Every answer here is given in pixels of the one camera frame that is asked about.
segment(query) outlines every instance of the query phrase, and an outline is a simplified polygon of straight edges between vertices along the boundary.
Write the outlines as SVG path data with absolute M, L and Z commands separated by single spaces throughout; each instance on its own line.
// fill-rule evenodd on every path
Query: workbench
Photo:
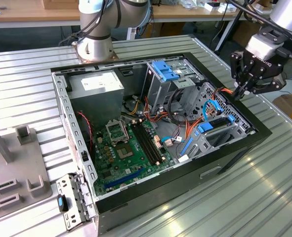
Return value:
M 2 10 L 0 15 L 0 28 L 20 27 L 46 27 L 46 26 L 77 26 L 80 25 L 80 12 L 78 9 L 48 10 L 44 9 L 42 0 L 0 0 L 0 6 L 8 9 Z M 193 21 L 220 21 L 223 14 L 210 12 L 205 8 L 188 10 L 181 5 L 153 6 L 154 22 L 193 22 Z M 229 21 L 222 35 L 221 42 L 227 35 L 236 12 L 227 12 L 223 18 Z M 128 28 L 127 40 L 135 39 L 136 28 Z
M 193 53 L 234 89 L 228 65 L 188 36 L 118 41 L 121 59 Z M 0 236 L 95 236 L 93 225 L 66 233 L 55 181 L 74 172 L 53 90 L 51 67 L 78 64 L 72 47 L 0 53 L 0 134 L 29 124 L 37 131 L 53 195 L 0 219 Z M 292 236 L 292 121 L 265 97 L 242 102 L 272 135 L 232 169 L 106 233 L 136 236 Z

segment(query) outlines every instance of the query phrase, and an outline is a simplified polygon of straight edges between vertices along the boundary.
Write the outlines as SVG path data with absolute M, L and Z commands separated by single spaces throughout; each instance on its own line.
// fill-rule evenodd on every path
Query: ram slot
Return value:
M 149 138 L 142 124 L 133 125 L 131 130 L 135 134 L 137 141 L 139 142 L 144 153 L 146 154 L 150 164 L 155 165 L 157 164 L 157 162 L 162 162 L 162 157 L 160 153 Z

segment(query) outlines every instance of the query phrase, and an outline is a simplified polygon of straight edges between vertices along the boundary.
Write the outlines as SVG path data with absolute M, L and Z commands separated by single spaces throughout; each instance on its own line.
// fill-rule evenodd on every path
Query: yellow cable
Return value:
M 133 115 L 133 114 L 135 114 L 137 112 L 138 103 L 139 103 L 139 101 L 136 102 L 134 110 L 131 113 L 129 113 L 129 115 Z

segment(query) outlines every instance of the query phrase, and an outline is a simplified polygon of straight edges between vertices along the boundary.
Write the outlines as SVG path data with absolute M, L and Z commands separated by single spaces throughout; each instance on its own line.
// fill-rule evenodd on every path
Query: robotic arm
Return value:
M 87 62 L 100 62 L 114 55 L 111 29 L 140 27 L 150 18 L 150 0 L 80 0 L 81 30 L 70 37 L 78 55 Z
M 229 2 L 263 25 L 244 51 L 230 55 L 231 75 L 236 87 L 233 96 L 239 100 L 251 92 L 261 94 L 282 89 L 286 85 L 283 66 L 292 59 L 292 0 L 279 0 L 270 15 L 271 20 L 252 11 L 248 0 L 245 1 L 248 8 L 234 0 Z

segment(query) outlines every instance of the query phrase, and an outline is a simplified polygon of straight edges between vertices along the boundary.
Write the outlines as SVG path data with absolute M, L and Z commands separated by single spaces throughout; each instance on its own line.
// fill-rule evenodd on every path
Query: slotted aluminum surface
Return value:
M 233 89 L 228 66 L 188 36 L 122 41 L 114 48 L 120 58 L 191 52 Z M 52 197 L 1 218 L 0 236 L 94 236 L 92 225 L 66 233 L 54 183 L 75 167 L 49 68 L 78 63 L 71 47 L 0 53 L 0 134 L 20 124 L 36 129 L 53 189 Z M 292 125 L 261 97 L 242 102 L 272 130 L 264 143 L 221 176 L 105 236 L 292 236 Z

